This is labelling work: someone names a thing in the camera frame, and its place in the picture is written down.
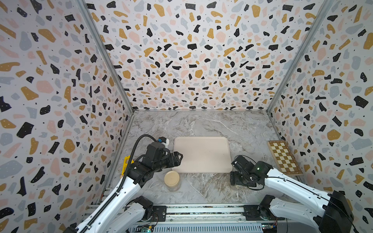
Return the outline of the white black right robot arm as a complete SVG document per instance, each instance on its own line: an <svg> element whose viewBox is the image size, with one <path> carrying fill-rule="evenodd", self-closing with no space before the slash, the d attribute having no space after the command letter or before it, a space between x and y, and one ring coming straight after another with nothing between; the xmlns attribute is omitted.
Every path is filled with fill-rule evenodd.
<svg viewBox="0 0 373 233"><path fill-rule="evenodd" d="M255 210L245 212L246 217L291 219L313 227L320 233L349 233L356 229L354 215L342 193L317 190L263 161L253 164L244 155L236 156L231 164L235 169L230 173L231 185L244 186L252 191L268 187L295 200L291 203L266 195Z"/></svg>

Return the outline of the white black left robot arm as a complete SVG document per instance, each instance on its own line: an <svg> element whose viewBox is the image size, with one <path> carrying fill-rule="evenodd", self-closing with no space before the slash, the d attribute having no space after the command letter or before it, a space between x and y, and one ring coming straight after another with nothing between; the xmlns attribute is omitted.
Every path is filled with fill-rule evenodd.
<svg viewBox="0 0 373 233"><path fill-rule="evenodd" d="M130 160L123 177L100 206L76 227L66 233L120 233L139 221L154 220L153 202L135 195L156 172L181 165L183 155L171 152L164 142L154 141L146 153Z"/></svg>

